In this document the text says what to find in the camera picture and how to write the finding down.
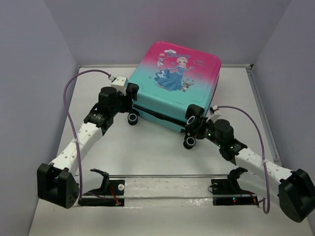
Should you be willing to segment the pink and teal suitcase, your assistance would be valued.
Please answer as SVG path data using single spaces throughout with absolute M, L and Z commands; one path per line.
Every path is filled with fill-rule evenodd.
M 141 118 L 179 133 L 191 149 L 197 135 L 186 130 L 190 117 L 204 117 L 214 97 L 221 69 L 219 57 L 158 41 L 129 78 L 138 85 L 134 110 Z

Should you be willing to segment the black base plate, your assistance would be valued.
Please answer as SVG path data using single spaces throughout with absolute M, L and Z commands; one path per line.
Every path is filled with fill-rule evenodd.
M 259 204 L 255 193 L 241 189 L 237 182 L 227 178 L 212 179 L 208 191 L 213 196 L 214 206 L 251 206 Z
M 104 184 L 83 194 L 77 204 L 81 207 L 124 207 L 125 180 L 109 179 L 109 185 Z

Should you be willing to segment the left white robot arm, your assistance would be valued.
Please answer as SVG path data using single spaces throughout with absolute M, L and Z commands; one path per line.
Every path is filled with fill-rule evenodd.
M 66 148 L 49 164 L 42 163 L 36 173 L 40 199 L 71 208 L 83 196 L 82 160 L 114 122 L 118 113 L 130 113 L 137 99 L 138 85 L 129 83 L 125 92 L 103 87 L 98 102 L 84 118 L 79 131 Z

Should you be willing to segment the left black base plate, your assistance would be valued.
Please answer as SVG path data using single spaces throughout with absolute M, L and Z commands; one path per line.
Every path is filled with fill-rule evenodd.
M 124 207 L 125 180 L 109 179 L 109 185 L 104 184 L 83 194 L 77 204 L 81 207 Z

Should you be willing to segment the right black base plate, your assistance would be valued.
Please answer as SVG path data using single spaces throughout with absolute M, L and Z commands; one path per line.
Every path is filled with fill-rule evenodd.
M 212 179 L 208 191 L 213 196 L 214 206 L 251 206 L 259 204 L 255 193 L 241 189 L 237 182 L 227 178 Z

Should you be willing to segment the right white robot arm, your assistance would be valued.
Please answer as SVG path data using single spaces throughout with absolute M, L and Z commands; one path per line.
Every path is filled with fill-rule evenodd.
M 265 180 L 265 198 L 270 189 L 276 191 L 276 202 L 292 221 L 302 222 L 315 209 L 315 186 L 302 169 L 296 171 L 264 160 L 245 144 L 234 138 L 233 127 L 227 120 L 215 122 L 204 117 L 191 116 L 186 124 L 188 132 L 196 139 L 208 139 L 219 147 L 221 156 L 234 165 Z

